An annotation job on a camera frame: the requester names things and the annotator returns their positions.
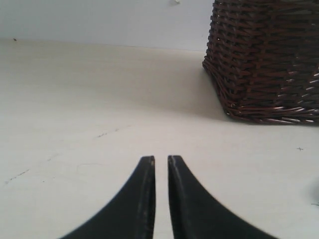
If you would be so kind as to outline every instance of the black plastic prong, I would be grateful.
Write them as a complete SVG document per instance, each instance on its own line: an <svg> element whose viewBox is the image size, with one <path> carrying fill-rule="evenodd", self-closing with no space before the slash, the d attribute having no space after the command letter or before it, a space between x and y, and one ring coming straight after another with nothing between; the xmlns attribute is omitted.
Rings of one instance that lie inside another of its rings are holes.
<svg viewBox="0 0 319 239"><path fill-rule="evenodd" d="M168 194L175 239L276 239L214 199L181 156L168 157Z"/></svg>
<svg viewBox="0 0 319 239"><path fill-rule="evenodd" d="M63 239L152 239L155 207L155 159L148 156L100 212Z"/></svg>

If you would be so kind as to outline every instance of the floor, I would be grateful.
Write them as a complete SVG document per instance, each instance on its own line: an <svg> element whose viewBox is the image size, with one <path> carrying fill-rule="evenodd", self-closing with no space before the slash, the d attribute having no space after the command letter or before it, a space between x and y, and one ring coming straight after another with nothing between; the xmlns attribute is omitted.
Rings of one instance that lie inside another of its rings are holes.
<svg viewBox="0 0 319 239"><path fill-rule="evenodd" d="M319 128L226 117L203 52L0 40L0 238L54 239L156 157L155 239L172 239L167 156L281 239L319 235Z"/></svg>

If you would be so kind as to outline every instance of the brown wicker basket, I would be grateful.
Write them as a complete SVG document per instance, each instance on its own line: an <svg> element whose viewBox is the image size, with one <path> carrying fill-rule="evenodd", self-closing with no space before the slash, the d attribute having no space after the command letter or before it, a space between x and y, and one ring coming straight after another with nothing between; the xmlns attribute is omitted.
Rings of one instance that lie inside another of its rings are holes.
<svg viewBox="0 0 319 239"><path fill-rule="evenodd" d="M319 122L319 0L216 0L203 66L225 112Z"/></svg>

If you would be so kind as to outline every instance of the wicker basket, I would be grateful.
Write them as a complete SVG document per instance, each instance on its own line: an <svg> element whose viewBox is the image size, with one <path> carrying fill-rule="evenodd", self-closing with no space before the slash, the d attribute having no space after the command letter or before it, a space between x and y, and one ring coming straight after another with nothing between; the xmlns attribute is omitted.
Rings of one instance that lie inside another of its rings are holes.
<svg viewBox="0 0 319 239"><path fill-rule="evenodd" d="M203 62L225 112L319 122L319 0L216 0Z"/></svg>

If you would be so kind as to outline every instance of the wall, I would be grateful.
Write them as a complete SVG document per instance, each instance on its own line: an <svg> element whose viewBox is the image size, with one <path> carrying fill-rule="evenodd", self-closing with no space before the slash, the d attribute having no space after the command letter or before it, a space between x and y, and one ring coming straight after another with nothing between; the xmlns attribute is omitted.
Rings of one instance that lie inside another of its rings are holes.
<svg viewBox="0 0 319 239"><path fill-rule="evenodd" d="M212 0L0 0L0 38L205 50Z"/></svg>

